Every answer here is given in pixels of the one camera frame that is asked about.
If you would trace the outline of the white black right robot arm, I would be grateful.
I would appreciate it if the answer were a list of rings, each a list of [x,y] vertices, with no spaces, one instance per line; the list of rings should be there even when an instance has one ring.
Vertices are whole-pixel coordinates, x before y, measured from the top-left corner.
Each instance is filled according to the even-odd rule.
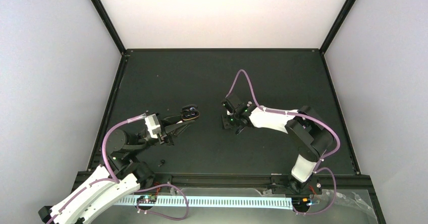
[[[317,172],[317,167],[325,158],[328,148],[338,143],[337,134],[311,107],[295,110],[279,110],[243,102],[231,94],[222,100],[226,114],[222,116],[225,129],[236,128],[240,134],[246,127],[265,128],[283,132],[290,136],[298,150],[286,188],[293,194],[309,189],[309,180]]]

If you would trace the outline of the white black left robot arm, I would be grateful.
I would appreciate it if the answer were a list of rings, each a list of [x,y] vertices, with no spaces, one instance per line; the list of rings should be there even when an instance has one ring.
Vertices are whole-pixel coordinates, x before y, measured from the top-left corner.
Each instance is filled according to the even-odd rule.
[[[137,154],[156,145],[172,145],[173,138],[199,118],[195,108],[160,118],[141,114],[111,127],[101,144],[103,163],[68,197],[42,207],[43,223],[91,223],[123,197],[153,187],[155,174]]]

